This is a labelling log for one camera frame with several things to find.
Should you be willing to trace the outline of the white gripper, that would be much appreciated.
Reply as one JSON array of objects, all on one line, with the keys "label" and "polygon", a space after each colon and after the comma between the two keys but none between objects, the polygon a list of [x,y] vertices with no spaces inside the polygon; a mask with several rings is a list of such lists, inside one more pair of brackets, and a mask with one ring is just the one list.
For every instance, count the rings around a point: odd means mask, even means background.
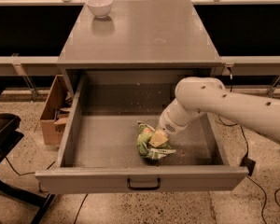
[{"label": "white gripper", "polygon": [[159,147],[168,141],[168,135],[176,135],[184,131],[194,120],[203,115],[200,110],[187,110],[174,99],[161,113],[157,131],[149,143]]}]

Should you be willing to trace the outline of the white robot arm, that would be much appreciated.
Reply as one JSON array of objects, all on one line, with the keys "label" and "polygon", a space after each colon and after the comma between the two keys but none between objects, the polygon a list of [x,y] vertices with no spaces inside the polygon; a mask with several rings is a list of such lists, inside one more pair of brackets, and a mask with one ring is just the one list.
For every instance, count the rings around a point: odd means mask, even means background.
[{"label": "white robot arm", "polygon": [[280,144],[280,99],[226,91],[211,77],[186,77],[161,113],[157,129],[175,135],[205,113],[219,115]]}]

